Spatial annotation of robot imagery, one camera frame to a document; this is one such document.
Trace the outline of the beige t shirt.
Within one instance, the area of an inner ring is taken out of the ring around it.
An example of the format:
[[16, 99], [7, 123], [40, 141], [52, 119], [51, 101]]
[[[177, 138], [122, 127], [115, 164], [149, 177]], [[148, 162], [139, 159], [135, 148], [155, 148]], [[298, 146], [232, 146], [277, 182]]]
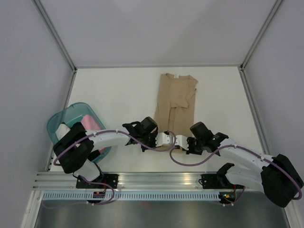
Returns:
[[190, 76], [162, 74], [154, 115], [159, 131], [172, 131], [175, 135], [191, 137], [194, 124], [196, 85]]

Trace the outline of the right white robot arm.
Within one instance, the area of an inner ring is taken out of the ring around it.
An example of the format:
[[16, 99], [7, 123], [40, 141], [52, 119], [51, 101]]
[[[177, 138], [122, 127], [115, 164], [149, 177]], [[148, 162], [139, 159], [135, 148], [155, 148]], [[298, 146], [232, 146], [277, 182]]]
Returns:
[[286, 207], [291, 200], [302, 197], [304, 182], [290, 162], [279, 154], [276, 157], [254, 152], [239, 145], [223, 133], [212, 133], [202, 122], [194, 124], [190, 131], [188, 154], [201, 155], [203, 151], [230, 161], [224, 164], [206, 188], [229, 189], [232, 186], [257, 190], [279, 207]]

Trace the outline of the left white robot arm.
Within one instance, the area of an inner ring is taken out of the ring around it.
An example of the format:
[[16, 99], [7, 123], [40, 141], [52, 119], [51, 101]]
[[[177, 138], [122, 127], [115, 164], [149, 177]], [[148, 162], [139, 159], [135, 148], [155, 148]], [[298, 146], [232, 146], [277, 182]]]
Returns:
[[76, 123], [53, 147], [54, 165], [62, 167], [64, 173], [86, 179], [93, 188], [99, 188], [104, 177], [99, 166], [90, 160], [93, 155], [113, 146], [140, 144], [142, 148], [145, 145], [155, 148], [157, 131], [157, 123], [151, 117], [125, 123], [118, 129], [100, 131], [86, 130], [81, 123]]

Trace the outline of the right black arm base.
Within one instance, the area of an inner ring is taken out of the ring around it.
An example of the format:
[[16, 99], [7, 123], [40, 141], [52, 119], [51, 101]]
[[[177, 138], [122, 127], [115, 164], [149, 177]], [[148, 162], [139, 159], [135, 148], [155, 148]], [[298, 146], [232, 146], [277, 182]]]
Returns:
[[216, 173], [205, 173], [200, 176], [199, 183], [203, 189], [215, 190], [238, 190], [243, 189], [242, 185], [234, 185], [228, 181], [226, 176]]

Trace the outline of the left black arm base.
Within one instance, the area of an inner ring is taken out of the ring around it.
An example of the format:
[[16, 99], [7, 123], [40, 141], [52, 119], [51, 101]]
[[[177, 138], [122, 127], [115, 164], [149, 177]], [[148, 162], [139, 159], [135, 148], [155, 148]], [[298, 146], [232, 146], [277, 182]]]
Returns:
[[73, 177], [77, 179], [76, 181], [76, 188], [77, 189], [107, 189], [108, 187], [105, 185], [101, 185], [100, 183], [107, 184], [111, 186], [113, 189], [117, 189], [118, 184], [118, 174], [102, 174], [100, 177], [96, 178], [95, 180], [92, 180], [92, 182], [95, 182], [95, 184], [89, 183], [85, 181], [80, 176], [76, 176], [73, 174]]

